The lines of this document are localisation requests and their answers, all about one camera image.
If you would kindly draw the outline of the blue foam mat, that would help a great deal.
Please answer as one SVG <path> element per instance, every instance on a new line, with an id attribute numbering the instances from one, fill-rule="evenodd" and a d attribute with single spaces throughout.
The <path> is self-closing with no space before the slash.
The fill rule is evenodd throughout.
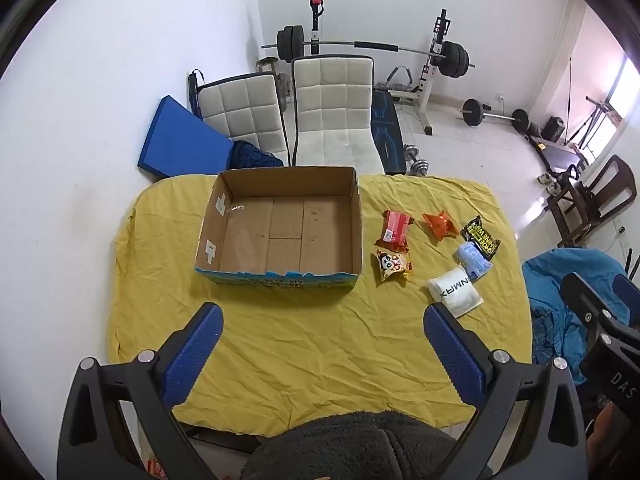
<path id="1" fill-rule="evenodd" d="M 219 174 L 229 168 L 232 145 L 228 136 L 165 96 L 152 119 L 138 167 L 160 179 Z"/>

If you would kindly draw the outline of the right white quilted chair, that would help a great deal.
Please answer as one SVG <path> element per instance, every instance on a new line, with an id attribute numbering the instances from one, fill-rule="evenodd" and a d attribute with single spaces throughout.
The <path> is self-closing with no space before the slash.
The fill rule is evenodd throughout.
<path id="1" fill-rule="evenodd" d="M 374 61 L 318 55 L 292 62 L 295 166 L 344 166 L 382 174 L 371 130 Z"/>

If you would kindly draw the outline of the white quilted chair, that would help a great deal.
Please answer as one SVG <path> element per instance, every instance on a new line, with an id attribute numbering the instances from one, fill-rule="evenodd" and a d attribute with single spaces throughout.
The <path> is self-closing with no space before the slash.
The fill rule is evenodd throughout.
<path id="1" fill-rule="evenodd" d="M 198 85 L 198 70 L 188 76 L 192 113 L 233 142 L 245 141 L 291 162 L 282 108 L 273 73 L 250 73 Z"/>
<path id="2" fill-rule="evenodd" d="M 292 62 L 295 166 L 344 166 L 382 174 L 371 130 L 374 61 L 318 55 Z"/>

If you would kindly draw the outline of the dark wooden chair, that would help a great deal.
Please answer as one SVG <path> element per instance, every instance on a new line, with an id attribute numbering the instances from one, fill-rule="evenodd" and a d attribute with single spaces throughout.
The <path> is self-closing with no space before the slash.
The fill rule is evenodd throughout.
<path id="1" fill-rule="evenodd" d="M 548 198 L 544 211 L 551 212 L 558 228 L 559 247 L 577 247 L 638 196 L 634 172 L 618 155 L 612 155 L 589 183 L 572 179 L 569 171 L 556 183 L 560 190 Z"/>

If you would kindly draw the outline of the light blue tissue packet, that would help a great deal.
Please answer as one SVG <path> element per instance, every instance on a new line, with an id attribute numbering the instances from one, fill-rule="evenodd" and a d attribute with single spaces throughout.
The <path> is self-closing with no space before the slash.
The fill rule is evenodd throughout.
<path id="1" fill-rule="evenodd" d="M 472 282 L 478 281 L 492 269 L 491 262 L 472 242 L 461 244 L 454 253 L 454 258 L 463 266 Z"/>

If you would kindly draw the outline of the white pillow pouch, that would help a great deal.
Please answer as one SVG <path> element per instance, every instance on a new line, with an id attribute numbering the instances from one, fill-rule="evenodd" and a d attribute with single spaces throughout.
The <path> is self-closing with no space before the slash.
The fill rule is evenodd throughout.
<path id="1" fill-rule="evenodd" d="M 432 298 L 443 304 L 454 318 L 461 318 L 484 302 L 462 266 L 428 280 L 427 289 Z"/>

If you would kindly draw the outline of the cardboard box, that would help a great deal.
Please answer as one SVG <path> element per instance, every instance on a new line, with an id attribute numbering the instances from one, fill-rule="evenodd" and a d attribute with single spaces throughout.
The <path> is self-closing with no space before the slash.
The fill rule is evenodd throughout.
<path id="1" fill-rule="evenodd" d="M 194 269 L 218 284 L 354 287 L 363 264 L 355 168 L 278 167 L 218 174 Z"/>

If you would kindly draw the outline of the dark blue cloth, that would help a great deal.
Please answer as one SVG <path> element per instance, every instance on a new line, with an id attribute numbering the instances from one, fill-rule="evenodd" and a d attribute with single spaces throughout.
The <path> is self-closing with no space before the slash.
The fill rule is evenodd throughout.
<path id="1" fill-rule="evenodd" d="M 273 154 L 256 148 L 247 141 L 234 141 L 229 158 L 229 169 L 283 167 L 284 163 Z"/>

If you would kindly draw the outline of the black low bench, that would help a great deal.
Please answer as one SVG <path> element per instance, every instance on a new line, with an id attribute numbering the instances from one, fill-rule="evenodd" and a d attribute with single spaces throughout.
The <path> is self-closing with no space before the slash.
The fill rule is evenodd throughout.
<path id="1" fill-rule="evenodd" d="M 538 155 L 548 174 L 560 174 L 574 166 L 580 174 L 587 167 L 587 159 L 574 144 L 561 141 L 565 132 L 565 122 L 561 117 L 552 116 L 540 128 L 530 122 L 526 139 Z"/>

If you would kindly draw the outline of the barbell on rack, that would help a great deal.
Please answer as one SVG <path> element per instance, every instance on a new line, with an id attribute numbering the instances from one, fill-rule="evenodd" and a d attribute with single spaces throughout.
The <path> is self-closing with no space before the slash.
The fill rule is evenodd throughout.
<path id="1" fill-rule="evenodd" d="M 475 67 L 475 65 L 471 63 L 469 52 L 465 50 L 461 44 L 456 44 L 451 41 L 444 41 L 440 45 L 439 51 L 424 51 L 399 47 L 397 44 L 384 44 L 384 42 L 362 40 L 306 40 L 302 25 L 285 26 L 285 28 L 277 32 L 277 39 L 274 44 L 263 44 L 262 48 L 276 49 L 279 60 L 291 63 L 296 58 L 301 58 L 305 55 L 306 47 L 320 48 L 321 46 L 352 47 L 362 50 L 420 54 L 427 57 L 427 64 L 434 62 L 434 66 L 442 76 L 454 79 L 463 77 L 470 68 Z"/>

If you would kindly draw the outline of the black blue weight bench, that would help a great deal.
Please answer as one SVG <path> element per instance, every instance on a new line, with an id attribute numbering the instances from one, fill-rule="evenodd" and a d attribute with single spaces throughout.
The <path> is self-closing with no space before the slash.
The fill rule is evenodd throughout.
<path id="1" fill-rule="evenodd" d="M 384 172 L 394 176 L 405 174 L 404 142 L 395 104 L 390 92 L 375 89 L 372 96 L 371 132 Z"/>

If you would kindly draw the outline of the yellow tablecloth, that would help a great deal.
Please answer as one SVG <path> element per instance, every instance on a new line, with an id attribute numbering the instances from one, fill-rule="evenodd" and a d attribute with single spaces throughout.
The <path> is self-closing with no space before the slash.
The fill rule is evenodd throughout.
<path id="1" fill-rule="evenodd" d="M 194 269 L 198 232 L 214 180 L 183 176 L 142 192 L 115 240 L 107 355 L 132 360 L 156 349 L 206 301 L 224 312 L 221 340 L 182 422 L 232 434 L 274 437 L 307 420 L 392 410 L 435 427 L 466 422 L 464 405 L 424 337 L 426 284 L 454 266 L 457 242 L 409 234 L 412 271 L 381 282 L 374 258 L 382 214 L 446 211 L 457 224 L 481 218 L 499 243 L 476 287 L 482 304 L 461 322 L 487 347 L 532 357 L 532 321 L 513 230 L 491 190 L 443 177 L 364 176 L 359 181 L 363 250 L 357 283 L 343 287 L 217 284 Z"/>

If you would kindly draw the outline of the left white quilted chair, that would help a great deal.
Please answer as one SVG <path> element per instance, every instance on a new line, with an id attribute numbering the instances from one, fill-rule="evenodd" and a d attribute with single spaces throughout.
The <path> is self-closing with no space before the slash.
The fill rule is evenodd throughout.
<path id="1" fill-rule="evenodd" d="M 192 113 L 233 142 L 245 141 L 291 162 L 282 108 L 273 73 L 250 73 L 198 85 L 198 70 L 188 76 Z"/>

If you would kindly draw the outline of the blue bean bag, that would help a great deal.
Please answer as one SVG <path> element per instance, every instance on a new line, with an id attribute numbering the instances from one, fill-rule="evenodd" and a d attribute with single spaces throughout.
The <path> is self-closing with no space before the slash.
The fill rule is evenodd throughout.
<path id="1" fill-rule="evenodd" d="M 533 362 L 544 364 L 560 356 L 577 385 L 586 381 L 579 363 L 587 352 L 587 330 L 561 297 L 565 275 L 579 274 L 626 325 L 631 310 L 613 289 L 614 278 L 624 272 L 618 261 L 592 248 L 554 248 L 522 265 L 533 323 Z"/>

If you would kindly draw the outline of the yellow panda snack packet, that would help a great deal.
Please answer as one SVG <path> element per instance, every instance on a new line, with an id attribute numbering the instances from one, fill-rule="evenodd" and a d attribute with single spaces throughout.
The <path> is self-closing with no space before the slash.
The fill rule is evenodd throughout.
<path id="1" fill-rule="evenodd" d="M 389 280 L 406 280 L 413 268 L 408 252 L 378 249 L 372 254 L 372 260 L 379 283 Z"/>

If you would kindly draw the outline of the red snack packet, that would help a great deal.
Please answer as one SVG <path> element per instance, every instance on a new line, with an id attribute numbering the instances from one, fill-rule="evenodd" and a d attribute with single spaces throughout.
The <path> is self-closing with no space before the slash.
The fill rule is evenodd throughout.
<path id="1" fill-rule="evenodd" d="M 408 252 L 408 227 L 414 219 L 410 214 L 394 210 L 384 211 L 383 219 L 382 233 L 375 245 L 392 252 Z"/>

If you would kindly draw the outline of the black fleece garment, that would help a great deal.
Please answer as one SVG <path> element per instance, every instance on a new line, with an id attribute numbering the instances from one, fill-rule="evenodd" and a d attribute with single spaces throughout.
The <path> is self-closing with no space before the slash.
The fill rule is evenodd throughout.
<path id="1" fill-rule="evenodd" d="M 243 479 L 433 479 L 456 440 L 406 414 L 317 418 L 262 442 Z"/>

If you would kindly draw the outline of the floor barbell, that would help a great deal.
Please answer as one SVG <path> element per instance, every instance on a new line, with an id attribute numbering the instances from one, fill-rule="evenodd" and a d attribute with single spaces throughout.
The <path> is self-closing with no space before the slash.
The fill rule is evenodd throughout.
<path id="1" fill-rule="evenodd" d="M 486 118 L 510 122 L 513 129 L 518 133 L 526 133 L 530 125 L 526 110 L 518 108 L 510 116 L 495 114 L 486 110 L 486 107 L 476 99 L 467 99 L 462 105 L 461 114 L 463 121 L 469 127 L 479 126 Z"/>

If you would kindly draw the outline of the black shoe shine wipes packet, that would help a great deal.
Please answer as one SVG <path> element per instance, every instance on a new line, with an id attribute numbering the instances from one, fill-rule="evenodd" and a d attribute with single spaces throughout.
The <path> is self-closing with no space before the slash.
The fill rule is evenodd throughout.
<path id="1" fill-rule="evenodd" d="M 487 261 L 495 257 L 501 245 L 501 240 L 493 237 L 485 229 L 481 216 L 470 220 L 462 228 L 461 235 L 466 242 L 471 242 Z"/>

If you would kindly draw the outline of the orange snack packet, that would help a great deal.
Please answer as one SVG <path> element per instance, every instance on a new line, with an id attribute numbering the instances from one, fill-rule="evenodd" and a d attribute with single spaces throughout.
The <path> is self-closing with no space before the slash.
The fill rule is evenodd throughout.
<path id="1" fill-rule="evenodd" d="M 451 219 L 446 210 L 441 210 L 438 214 L 422 214 L 422 218 L 436 240 L 443 240 L 445 237 L 457 237 L 460 234 L 458 228 L 454 225 L 454 220 Z"/>

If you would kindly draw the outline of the chrome dumbbells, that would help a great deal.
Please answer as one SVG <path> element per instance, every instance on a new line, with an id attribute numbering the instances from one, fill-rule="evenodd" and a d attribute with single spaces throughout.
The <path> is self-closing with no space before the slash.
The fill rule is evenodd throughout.
<path id="1" fill-rule="evenodd" d="M 430 165 L 426 159 L 420 157 L 419 148 L 416 145 L 404 145 L 405 161 L 408 165 L 407 174 L 415 177 L 426 177 Z"/>

